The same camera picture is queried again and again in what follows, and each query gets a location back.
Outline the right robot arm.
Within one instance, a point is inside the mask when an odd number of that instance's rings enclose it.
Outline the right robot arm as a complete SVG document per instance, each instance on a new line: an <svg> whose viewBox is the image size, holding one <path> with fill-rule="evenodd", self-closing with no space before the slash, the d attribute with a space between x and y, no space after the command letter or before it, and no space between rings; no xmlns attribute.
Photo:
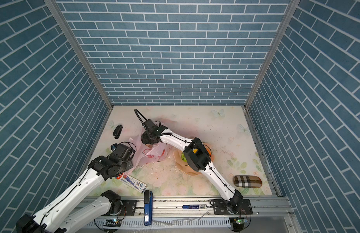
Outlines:
<svg viewBox="0 0 360 233"><path fill-rule="evenodd" d="M203 174L218 190L227 206L227 210L232 214L241 211L243 195L219 173L211 160L211 150L206 149L206 146L199 138L189 139L182 137L164 125L156 125L150 119L144 118L140 122L145 130L141 137L144 144L153 145L162 142L181 150L185 155L188 166L192 170Z"/></svg>

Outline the green fake fruit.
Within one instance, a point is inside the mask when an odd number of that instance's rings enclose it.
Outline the green fake fruit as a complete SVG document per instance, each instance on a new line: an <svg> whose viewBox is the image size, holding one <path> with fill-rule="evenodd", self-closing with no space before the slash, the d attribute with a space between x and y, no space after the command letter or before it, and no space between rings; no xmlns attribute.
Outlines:
<svg viewBox="0 0 360 233"><path fill-rule="evenodd" d="M182 153L182 154L181 154L181 159L182 159L182 161L183 161L183 162L187 162L187 159L186 159L186 157L185 157L185 154L184 154L184 153Z"/></svg>

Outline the peach scalloped bowl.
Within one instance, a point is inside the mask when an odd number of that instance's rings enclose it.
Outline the peach scalloped bowl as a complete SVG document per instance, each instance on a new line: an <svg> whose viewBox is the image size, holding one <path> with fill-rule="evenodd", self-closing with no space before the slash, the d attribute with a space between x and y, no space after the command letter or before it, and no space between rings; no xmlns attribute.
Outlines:
<svg viewBox="0 0 360 233"><path fill-rule="evenodd" d="M181 172L189 175L189 176L197 176L200 175L201 172L197 172L194 171L187 162L183 161L181 155L182 155L183 151L179 150L179 149L174 149L173 150L173 157L175 158L175 165L177 167L178 170L180 170Z"/></svg>

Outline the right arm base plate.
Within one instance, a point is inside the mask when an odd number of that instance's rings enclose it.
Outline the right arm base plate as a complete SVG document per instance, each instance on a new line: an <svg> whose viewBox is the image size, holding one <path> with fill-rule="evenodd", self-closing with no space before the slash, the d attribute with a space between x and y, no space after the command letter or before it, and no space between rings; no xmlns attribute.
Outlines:
<svg viewBox="0 0 360 233"><path fill-rule="evenodd" d="M241 202L233 204L223 199L212 199L210 205L215 215L251 215L252 206L249 199L242 199Z"/></svg>

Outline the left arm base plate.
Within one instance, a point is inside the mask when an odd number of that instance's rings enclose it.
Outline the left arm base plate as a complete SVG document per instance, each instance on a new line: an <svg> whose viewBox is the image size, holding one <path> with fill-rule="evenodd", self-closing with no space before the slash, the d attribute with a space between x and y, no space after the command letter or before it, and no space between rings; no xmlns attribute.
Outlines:
<svg viewBox="0 0 360 233"><path fill-rule="evenodd" d="M118 216L133 216L136 212L137 200L122 200L121 211Z"/></svg>

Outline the pink plastic bag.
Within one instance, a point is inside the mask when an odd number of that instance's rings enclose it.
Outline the pink plastic bag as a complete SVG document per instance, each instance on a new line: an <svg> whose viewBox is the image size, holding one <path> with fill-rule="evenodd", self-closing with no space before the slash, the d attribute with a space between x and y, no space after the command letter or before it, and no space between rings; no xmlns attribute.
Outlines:
<svg viewBox="0 0 360 233"><path fill-rule="evenodd" d="M129 142L133 143L137 149L132 159L134 169L142 167L145 164L163 161L172 148L172 146L162 142L154 145L143 144L141 136L130 138Z"/></svg>

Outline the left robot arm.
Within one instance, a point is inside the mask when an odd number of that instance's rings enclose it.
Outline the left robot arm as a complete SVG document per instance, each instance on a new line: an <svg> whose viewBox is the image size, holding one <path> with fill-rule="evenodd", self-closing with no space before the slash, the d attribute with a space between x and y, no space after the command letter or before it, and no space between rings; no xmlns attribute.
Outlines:
<svg viewBox="0 0 360 233"><path fill-rule="evenodd" d="M137 147L130 142L111 146L108 156L93 159L77 180L43 209L25 214L16 223L18 233L75 233L102 215L125 216L127 208L121 196L112 190L101 194L93 203L74 209L104 181L117 178L133 168Z"/></svg>

